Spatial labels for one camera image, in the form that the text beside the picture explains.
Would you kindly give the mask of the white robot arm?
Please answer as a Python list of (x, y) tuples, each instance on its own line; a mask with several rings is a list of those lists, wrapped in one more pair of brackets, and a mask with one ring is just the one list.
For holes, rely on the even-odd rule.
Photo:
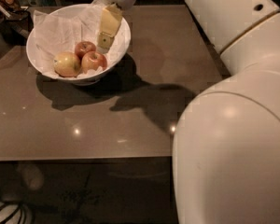
[(229, 77), (175, 127), (179, 224), (280, 224), (280, 5), (184, 0)]

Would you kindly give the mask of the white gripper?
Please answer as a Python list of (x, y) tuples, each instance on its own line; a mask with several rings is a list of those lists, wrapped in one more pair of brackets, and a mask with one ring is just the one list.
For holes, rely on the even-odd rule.
[(101, 14), (97, 44), (103, 49), (110, 49), (122, 21), (122, 11), (130, 9), (136, 0), (103, 0), (108, 6)]

